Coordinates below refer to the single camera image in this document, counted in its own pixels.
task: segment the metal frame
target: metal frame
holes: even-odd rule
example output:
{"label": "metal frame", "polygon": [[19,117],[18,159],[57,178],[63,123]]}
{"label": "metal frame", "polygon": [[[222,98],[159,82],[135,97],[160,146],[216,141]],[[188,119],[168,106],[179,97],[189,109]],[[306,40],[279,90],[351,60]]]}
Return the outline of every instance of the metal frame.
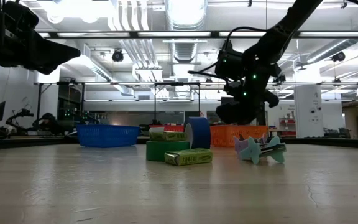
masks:
{"label": "metal frame", "polygon": [[[40,119],[40,109],[41,109],[41,99],[42,94],[52,85],[81,85],[82,91],[81,91],[81,108],[80,108],[80,116],[82,117],[83,111],[84,111],[84,102],[85,102],[85,86],[86,83],[64,83],[64,82],[58,82],[58,83],[34,83],[34,85],[38,85],[38,102],[37,102],[37,121]],[[48,85],[44,90],[42,90],[42,87],[44,85]]]}
{"label": "metal frame", "polygon": [[157,120],[157,86],[158,85],[170,85],[170,86],[183,86],[183,85],[197,85],[198,86],[198,114],[201,114],[201,97],[200,97],[200,90],[201,84],[199,82],[157,82],[154,83],[154,120]]}
{"label": "metal frame", "polygon": [[[226,39],[222,33],[229,30],[198,30],[198,31],[73,31],[73,32],[39,32],[46,39]],[[259,39],[263,32],[234,32],[231,39]],[[356,30],[303,30],[296,31],[294,39],[358,39]]]}
{"label": "metal frame", "polygon": [[[34,85],[39,85],[39,84],[43,84],[43,85],[63,85],[60,83],[34,83]],[[84,84],[89,85],[89,86],[105,86],[105,85],[134,85],[134,86],[141,86],[141,85],[148,85],[148,86],[154,86],[156,83],[153,82],[88,82],[88,83],[76,83],[76,84]],[[175,85],[224,85],[224,82],[221,83],[206,83],[206,82],[190,82],[190,83],[181,83],[181,82],[162,82],[162,83],[158,83],[158,85],[171,85],[171,86],[175,86]],[[358,86],[358,82],[283,82],[283,83],[274,83],[274,82],[269,82],[267,84],[267,86],[303,86],[303,85],[321,85],[321,86],[341,86],[341,85],[350,85],[350,86]]]}

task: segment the red object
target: red object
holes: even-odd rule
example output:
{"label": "red object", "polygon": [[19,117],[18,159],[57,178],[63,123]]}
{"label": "red object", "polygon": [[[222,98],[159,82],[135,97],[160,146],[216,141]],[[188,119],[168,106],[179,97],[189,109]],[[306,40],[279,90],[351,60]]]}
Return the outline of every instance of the red object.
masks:
{"label": "red object", "polygon": [[184,132],[185,128],[183,125],[150,125],[150,128],[164,127],[164,131],[177,131]]}
{"label": "red object", "polygon": [[267,134],[268,126],[244,126],[244,125],[217,125],[211,126],[211,144],[219,147],[234,147],[233,136],[244,139],[248,137],[261,138]]}

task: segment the ceiling light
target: ceiling light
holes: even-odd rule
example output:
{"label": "ceiling light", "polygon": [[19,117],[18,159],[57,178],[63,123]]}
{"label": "ceiling light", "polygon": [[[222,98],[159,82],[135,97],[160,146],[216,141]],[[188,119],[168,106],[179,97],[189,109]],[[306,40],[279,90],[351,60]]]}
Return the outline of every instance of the ceiling light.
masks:
{"label": "ceiling light", "polygon": [[129,37],[128,32],[59,32],[59,37]]}
{"label": "ceiling light", "polygon": [[301,32],[300,37],[358,37],[358,32]]}
{"label": "ceiling light", "polygon": [[200,44],[208,43],[207,40],[162,40],[164,44]]}
{"label": "ceiling light", "polygon": [[150,82],[148,82],[148,83],[142,83],[142,82],[139,82],[139,83],[135,83],[135,82],[133,82],[133,83],[119,83],[120,85],[154,85],[154,83],[150,83]]}
{"label": "ceiling light", "polygon": [[[227,37],[229,35],[229,33],[230,32],[219,32],[219,36],[220,37]],[[265,34],[266,34],[266,32],[253,32],[253,31],[233,32],[231,34],[231,37],[262,37]]]}
{"label": "ceiling light", "polygon": [[108,102],[109,100],[85,100],[86,102]]}
{"label": "ceiling light", "polygon": [[48,17],[48,21],[53,23],[53,24],[61,23],[64,20],[63,16],[58,16],[58,15],[55,15],[55,14],[52,14],[52,13],[49,13],[49,12],[47,14],[47,17]]}
{"label": "ceiling light", "polygon": [[81,17],[82,21],[92,24],[94,22],[96,22],[99,18],[98,17],[94,17],[94,16],[83,16]]}
{"label": "ceiling light", "polygon": [[177,32],[139,32],[139,37],[209,37],[211,32],[177,31]]}
{"label": "ceiling light", "polygon": [[94,82],[94,83],[85,83],[85,85],[111,85],[111,83],[97,83],[97,82]]}
{"label": "ceiling light", "polygon": [[47,38],[47,37],[50,37],[49,33],[45,33],[45,32],[40,32],[38,33],[41,37],[43,38]]}

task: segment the green box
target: green box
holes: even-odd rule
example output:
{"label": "green box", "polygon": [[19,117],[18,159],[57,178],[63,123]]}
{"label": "green box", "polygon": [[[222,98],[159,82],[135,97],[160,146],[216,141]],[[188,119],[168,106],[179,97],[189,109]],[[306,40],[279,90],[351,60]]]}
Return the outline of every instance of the green box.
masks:
{"label": "green box", "polygon": [[188,149],[165,153],[165,162],[176,166],[200,164],[212,161],[210,149]]}
{"label": "green box", "polygon": [[176,132],[176,131],[164,131],[164,138],[166,141],[186,141],[186,133]]}
{"label": "green box", "polygon": [[164,132],[151,132],[151,141],[186,141],[187,135],[183,132],[164,131]]}
{"label": "green box", "polygon": [[150,141],[165,141],[163,132],[151,132]]}

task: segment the fluorescent light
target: fluorescent light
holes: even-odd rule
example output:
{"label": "fluorescent light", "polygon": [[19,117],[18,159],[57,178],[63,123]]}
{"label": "fluorescent light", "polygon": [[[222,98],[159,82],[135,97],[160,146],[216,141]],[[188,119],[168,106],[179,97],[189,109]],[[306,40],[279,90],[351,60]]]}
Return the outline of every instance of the fluorescent light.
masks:
{"label": "fluorescent light", "polygon": [[128,32],[59,32],[59,37],[129,37]]}
{"label": "fluorescent light", "polygon": [[142,83],[142,82],[139,82],[139,83],[118,83],[120,85],[154,85],[154,83]]}
{"label": "fluorescent light", "polygon": [[[227,37],[230,32],[219,32],[220,37]],[[248,31],[248,32],[233,32],[231,34],[231,37],[262,37],[265,35],[266,32],[254,32],[254,31]]]}
{"label": "fluorescent light", "polygon": [[358,32],[301,32],[300,37],[358,37]]}
{"label": "fluorescent light", "polygon": [[109,100],[85,100],[86,102],[108,102]]}
{"label": "fluorescent light", "polygon": [[208,43],[207,40],[162,40],[164,44],[198,44]]}
{"label": "fluorescent light", "polygon": [[40,32],[38,34],[41,35],[41,37],[43,38],[50,37],[49,33]]}
{"label": "fluorescent light", "polygon": [[192,32],[192,31],[176,31],[176,32],[139,32],[139,37],[209,37],[211,32]]}
{"label": "fluorescent light", "polygon": [[111,83],[85,83],[85,85],[111,85]]}
{"label": "fluorescent light", "polygon": [[138,101],[138,100],[112,100],[112,101],[120,101],[120,102],[132,102],[132,101]]}

